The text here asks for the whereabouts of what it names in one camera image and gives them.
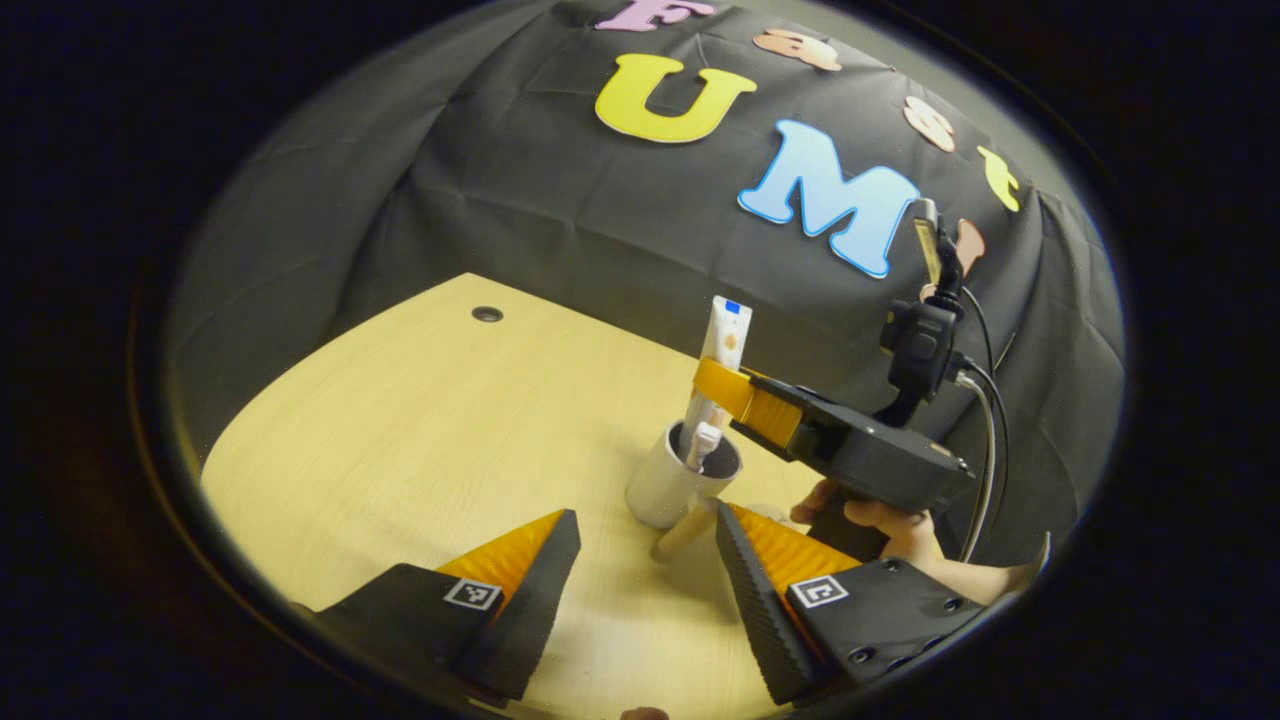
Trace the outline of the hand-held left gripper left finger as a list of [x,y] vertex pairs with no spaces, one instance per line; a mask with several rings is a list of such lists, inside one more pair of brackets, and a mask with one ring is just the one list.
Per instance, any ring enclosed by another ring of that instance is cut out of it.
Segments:
[[298,610],[397,685],[507,703],[541,661],[580,550],[577,514],[559,509],[439,568],[398,562]]

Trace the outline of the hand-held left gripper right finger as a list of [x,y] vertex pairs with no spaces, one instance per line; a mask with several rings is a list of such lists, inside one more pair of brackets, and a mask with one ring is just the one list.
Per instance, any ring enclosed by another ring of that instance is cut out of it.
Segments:
[[876,684],[986,610],[902,559],[860,561],[736,503],[717,505],[716,544],[776,705]]

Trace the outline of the white toothpaste tube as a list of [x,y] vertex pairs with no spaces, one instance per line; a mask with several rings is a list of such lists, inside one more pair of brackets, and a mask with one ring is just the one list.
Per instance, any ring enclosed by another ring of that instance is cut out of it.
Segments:
[[[710,301],[710,315],[700,359],[709,357],[730,369],[737,370],[751,318],[753,310],[749,306],[719,295],[714,296]],[[689,454],[696,429],[704,421],[710,427],[723,430],[730,423],[730,415],[718,404],[694,387],[678,437],[678,448],[685,454]]]

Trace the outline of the white cup with wooden handle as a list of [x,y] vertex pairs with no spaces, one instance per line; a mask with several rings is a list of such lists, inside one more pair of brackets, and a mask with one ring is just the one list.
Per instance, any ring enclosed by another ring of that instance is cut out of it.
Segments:
[[[714,528],[719,496],[744,469],[737,445],[719,432],[710,452],[680,456],[682,430],[682,421],[663,430],[625,491],[632,516],[659,532],[650,550],[658,562],[673,561]],[[691,468],[689,459],[698,460],[698,468]]]

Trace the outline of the light wooden desktop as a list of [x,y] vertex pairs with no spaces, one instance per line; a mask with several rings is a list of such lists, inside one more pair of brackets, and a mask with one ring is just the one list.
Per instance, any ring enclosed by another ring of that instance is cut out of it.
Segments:
[[319,611],[398,562],[435,569],[556,510],[581,550],[515,720],[782,720],[713,534],[669,562],[626,486],[696,361],[465,274],[333,340],[253,398],[200,477],[227,536]]

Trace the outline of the black backdrop cloth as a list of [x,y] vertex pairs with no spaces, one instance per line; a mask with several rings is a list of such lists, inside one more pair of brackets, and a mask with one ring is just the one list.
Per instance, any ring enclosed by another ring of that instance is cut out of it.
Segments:
[[986,238],[959,338],[991,348],[1011,413],[978,555],[1073,528],[1126,386],[1091,202],[956,70],[851,32],[776,36],[762,8],[499,0],[301,108],[225,187],[175,283],[166,398],[195,465],[271,380],[466,273],[681,354],[726,293],[756,314],[749,366],[877,409],[882,315],[925,279],[905,219],[932,199],[952,233],[969,220]]

